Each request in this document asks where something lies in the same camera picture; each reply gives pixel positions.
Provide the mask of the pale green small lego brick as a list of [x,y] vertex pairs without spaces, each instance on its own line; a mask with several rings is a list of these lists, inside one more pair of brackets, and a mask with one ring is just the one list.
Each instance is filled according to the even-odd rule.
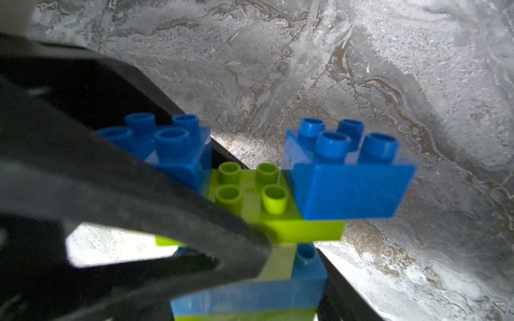
[[297,253],[296,243],[274,244],[270,258],[253,282],[289,280]]

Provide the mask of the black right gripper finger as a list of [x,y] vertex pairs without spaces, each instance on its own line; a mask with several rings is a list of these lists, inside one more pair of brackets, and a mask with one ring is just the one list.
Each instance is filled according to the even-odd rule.
[[318,320],[383,321],[384,319],[360,296],[320,249],[319,257],[328,279],[317,310]]

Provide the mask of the lime green square lego brick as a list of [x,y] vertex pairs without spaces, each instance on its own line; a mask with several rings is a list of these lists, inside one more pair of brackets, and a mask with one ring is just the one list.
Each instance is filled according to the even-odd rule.
[[175,316],[178,321],[312,321],[317,314],[316,308],[292,310],[273,310],[255,312],[237,312],[229,314],[207,314],[196,316]]

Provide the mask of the lime green long lego brick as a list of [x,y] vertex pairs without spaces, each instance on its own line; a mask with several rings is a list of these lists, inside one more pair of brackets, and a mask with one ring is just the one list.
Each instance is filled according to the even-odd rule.
[[211,170],[204,195],[275,244],[338,241],[346,225],[343,220],[303,219],[285,176],[272,163],[261,163],[256,169],[242,169],[234,162],[222,163]]

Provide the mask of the dark blue lego brick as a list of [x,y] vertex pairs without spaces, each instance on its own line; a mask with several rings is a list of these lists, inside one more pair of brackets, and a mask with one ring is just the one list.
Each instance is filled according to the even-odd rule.
[[352,119],[335,130],[302,119],[287,130],[282,168],[303,219],[392,218],[416,172],[399,148],[396,137]]
[[125,125],[97,131],[104,139],[158,168],[175,181],[204,195],[211,165],[211,130],[194,114],[179,114],[158,125],[150,112],[128,114]]

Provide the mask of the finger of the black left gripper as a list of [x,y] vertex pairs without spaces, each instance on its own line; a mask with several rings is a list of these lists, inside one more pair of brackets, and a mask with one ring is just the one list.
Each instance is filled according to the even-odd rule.
[[131,64],[76,45],[1,35],[1,167],[143,168],[99,136],[148,112],[169,126],[182,110]]
[[[198,253],[74,267],[62,224],[168,236]],[[270,240],[1,80],[1,319],[170,320],[172,298],[256,277]]]

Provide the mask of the light blue lego plate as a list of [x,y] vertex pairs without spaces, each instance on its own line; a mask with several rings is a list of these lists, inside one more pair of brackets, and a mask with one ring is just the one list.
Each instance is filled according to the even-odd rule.
[[293,308],[316,308],[323,297],[327,272],[312,243],[300,243],[288,280],[240,282],[171,301],[175,316],[228,314]]

